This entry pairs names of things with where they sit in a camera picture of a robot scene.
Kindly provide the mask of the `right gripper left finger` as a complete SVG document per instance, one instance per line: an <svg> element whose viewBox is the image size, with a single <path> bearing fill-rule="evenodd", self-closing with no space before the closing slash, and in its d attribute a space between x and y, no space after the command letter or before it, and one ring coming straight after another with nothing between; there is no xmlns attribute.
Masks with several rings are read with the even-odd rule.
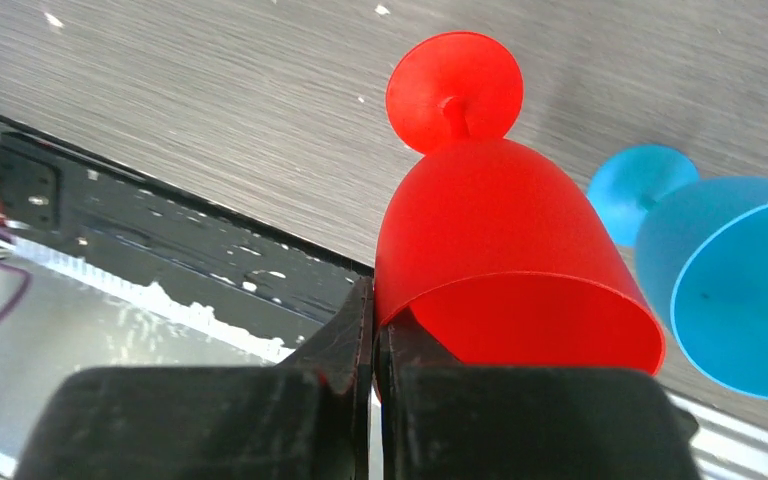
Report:
<svg viewBox="0 0 768 480"><path fill-rule="evenodd" d="M270 367L99 367L46 405L18 479L365 479L373 285Z"/></svg>

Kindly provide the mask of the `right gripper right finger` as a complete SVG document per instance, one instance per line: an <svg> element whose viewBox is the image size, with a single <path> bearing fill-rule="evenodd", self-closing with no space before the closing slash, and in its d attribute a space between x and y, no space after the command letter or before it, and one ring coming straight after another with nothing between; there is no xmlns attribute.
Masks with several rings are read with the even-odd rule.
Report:
<svg viewBox="0 0 768 480"><path fill-rule="evenodd" d="M695 479L697 423L627 369L470 366L409 311L377 335L388 479Z"/></svg>

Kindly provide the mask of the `red plastic wine glass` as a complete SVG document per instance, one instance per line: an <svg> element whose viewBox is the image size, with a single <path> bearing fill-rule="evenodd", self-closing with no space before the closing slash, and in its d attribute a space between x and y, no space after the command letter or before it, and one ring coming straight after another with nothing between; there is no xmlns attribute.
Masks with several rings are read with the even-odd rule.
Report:
<svg viewBox="0 0 768 480"><path fill-rule="evenodd" d="M375 316L410 313L458 360L655 374L664 333L577 184L510 140L524 97L514 56L456 31L395 67L391 126L421 154L375 255Z"/></svg>

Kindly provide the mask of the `blue wine glass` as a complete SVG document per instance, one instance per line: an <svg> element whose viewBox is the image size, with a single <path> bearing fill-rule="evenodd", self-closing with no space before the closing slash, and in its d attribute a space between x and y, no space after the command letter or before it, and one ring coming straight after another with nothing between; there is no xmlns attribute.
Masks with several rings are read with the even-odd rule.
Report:
<svg viewBox="0 0 768 480"><path fill-rule="evenodd" d="M680 151L644 144L607 160L587 196L633 249L641 289L688 361L768 400L768 178L704 178Z"/></svg>

